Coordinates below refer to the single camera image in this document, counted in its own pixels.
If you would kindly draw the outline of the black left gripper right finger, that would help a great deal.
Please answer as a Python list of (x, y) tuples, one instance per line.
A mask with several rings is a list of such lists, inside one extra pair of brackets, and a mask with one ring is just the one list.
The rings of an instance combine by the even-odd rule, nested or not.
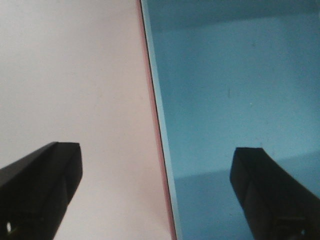
[(263, 148), (236, 148), (229, 179), (254, 239), (320, 238), (320, 199)]

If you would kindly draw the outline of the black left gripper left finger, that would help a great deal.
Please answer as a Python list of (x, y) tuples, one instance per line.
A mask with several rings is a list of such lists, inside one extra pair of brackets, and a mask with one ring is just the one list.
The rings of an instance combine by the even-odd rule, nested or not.
[(82, 176), (74, 142), (51, 142), (1, 168), (0, 238), (54, 239)]

